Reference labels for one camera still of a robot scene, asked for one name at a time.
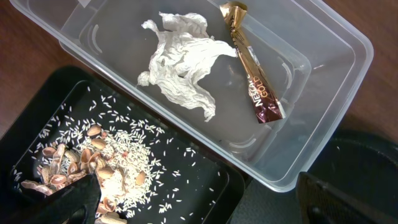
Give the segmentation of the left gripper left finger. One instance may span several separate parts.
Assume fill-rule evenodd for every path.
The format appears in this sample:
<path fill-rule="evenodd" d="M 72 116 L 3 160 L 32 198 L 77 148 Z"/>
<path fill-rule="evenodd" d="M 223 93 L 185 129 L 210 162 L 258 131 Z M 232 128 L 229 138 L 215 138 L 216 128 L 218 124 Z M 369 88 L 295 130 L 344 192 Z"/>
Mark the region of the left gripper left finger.
<path fill-rule="evenodd" d="M 101 189 L 95 175 L 55 192 L 18 214 L 19 223 L 94 223 Z"/>

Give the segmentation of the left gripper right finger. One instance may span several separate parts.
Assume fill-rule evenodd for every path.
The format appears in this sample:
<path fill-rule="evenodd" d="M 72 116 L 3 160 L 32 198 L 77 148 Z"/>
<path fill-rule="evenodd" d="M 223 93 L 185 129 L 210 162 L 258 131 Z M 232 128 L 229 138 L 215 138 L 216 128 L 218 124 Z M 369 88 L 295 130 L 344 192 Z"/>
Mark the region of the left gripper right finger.
<path fill-rule="evenodd" d="M 301 172 L 296 194 L 304 224 L 397 224 L 387 215 L 308 172 Z"/>

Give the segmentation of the nut shells and rice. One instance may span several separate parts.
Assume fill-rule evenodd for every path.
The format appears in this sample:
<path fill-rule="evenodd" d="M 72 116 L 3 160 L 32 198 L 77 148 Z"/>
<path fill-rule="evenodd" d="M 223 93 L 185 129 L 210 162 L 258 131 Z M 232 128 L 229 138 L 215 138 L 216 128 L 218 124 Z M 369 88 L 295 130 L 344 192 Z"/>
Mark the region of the nut shells and rice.
<path fill-rule="evenodd" d="M 12 188 L 34 200 L 96 174 L 103 207 L 129 223 L 203 223 L 228 177 L 172 128 L 122 96 L 76 84 L 11 171 Z"/>

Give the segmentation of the gold coffee sachet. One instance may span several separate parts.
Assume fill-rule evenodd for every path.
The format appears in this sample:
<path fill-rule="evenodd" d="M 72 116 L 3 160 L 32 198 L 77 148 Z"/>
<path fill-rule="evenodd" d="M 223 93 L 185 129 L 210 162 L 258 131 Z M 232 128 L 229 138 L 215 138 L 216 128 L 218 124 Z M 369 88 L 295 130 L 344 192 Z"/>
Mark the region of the gold coffee sachet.
<path fill-rule="evenodd" d="M 248 94 L 257 120 L 259 123 L 269 123 L 284 119 L 285 112 L 241 27 L 247 9 L 247 5 L 237 1 L 220 5 L 238 57 L 247 73 Z"/>

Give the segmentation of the white napkin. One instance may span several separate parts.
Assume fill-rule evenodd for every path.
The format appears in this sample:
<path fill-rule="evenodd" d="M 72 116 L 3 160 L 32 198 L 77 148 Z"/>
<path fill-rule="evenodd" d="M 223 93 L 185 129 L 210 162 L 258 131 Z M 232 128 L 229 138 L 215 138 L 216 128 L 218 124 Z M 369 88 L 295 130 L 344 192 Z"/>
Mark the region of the white napkin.
<path fill-rule="evenodd" d="M 153 31 L 159 42 L 151 56 L 148 71 L 137 78 L 140 86 L 157 85 L 169 101 L 192 110 L 202 108 L 205 121 L 215 116 L 215 99 L 198 82 L 211 73 L 220 55 L 237 57 L 237 50 L 208 35 L 207 20 L 200 14 L 160 12 L 164 30 L 147 20 L 142 28 Z"/>

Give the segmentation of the round black tray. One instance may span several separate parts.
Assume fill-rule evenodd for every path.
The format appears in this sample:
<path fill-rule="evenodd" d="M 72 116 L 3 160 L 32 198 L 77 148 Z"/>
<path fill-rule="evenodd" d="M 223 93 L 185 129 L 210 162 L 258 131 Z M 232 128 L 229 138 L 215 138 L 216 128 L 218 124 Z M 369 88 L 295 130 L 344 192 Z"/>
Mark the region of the round black tray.
<path fill-rule="evenodd" d="M 397 219 L 397 144 L 356 131 L 338 131 L 306 171 Z M 275 193 L 252 181 L 232 223 L 303 223 L 296 189 Z"/>

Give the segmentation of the black rectangular tray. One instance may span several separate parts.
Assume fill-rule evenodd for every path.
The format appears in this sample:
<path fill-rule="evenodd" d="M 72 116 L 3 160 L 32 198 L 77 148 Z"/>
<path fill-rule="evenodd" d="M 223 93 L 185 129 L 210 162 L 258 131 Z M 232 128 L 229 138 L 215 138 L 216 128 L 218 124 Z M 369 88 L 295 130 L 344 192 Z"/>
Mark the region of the black rectangular tray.
<path fill-rule="evenodd" d="M 93 223 L 100 187 L 92 178 L 60 195 L 22 186 L 41 181 L 49 164 L 43 148 L 64 143 L 78 150 L 97 124 L 109 135 L 123 133 L 149 150 L 154 180 L 144 203 L 119 216 L 128 223 L 227 223 L 244 193 L 242 175 L 194 145 L 174 128 L 80 68 L 50 76 L 1 138 L 2 223 Z"/>

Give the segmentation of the clear plastic bin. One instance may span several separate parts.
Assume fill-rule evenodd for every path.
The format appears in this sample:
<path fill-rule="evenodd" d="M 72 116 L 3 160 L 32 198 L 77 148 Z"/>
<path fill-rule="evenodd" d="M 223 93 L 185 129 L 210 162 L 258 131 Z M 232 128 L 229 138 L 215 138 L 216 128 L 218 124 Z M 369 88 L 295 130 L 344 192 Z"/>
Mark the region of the clear plastic bin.
<path fill-rule="evenodd" d="M 242 27 L 286 117 L 260 124 L 238 58 L 219 57 L 200 86 L 216 114 L 169 102 L 157 86 L 137 84 L 157 48 L 142 27 L 160 14 L 195 12 L 208 34 L 231 40 L 219 1 L 18 0 L 13 6 L 89 67 L 276 192 L 295 187 L 352 102 L 374 57 L 369 39 L 323 1 L 243 0 Z"/>

